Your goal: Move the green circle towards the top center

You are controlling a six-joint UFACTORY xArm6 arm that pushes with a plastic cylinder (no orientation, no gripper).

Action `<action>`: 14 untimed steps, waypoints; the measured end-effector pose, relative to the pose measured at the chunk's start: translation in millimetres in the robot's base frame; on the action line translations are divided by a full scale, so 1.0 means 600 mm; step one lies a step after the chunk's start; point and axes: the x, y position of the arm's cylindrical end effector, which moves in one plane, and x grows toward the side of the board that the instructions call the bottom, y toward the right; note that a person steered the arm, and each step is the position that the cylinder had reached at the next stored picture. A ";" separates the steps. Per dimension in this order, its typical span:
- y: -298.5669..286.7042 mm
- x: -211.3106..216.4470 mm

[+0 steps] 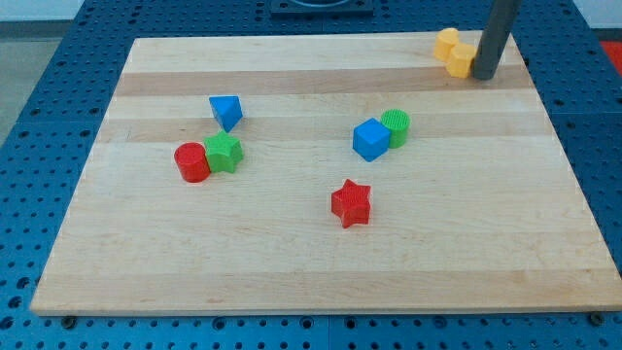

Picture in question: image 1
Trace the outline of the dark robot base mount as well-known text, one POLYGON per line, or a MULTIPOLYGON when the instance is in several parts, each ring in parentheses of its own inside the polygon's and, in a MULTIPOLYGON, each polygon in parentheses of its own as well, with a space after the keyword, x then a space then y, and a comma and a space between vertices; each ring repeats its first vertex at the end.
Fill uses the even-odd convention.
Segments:
POLYGON ((273 18, 371 17, 372 0, 269 0, 273 18))

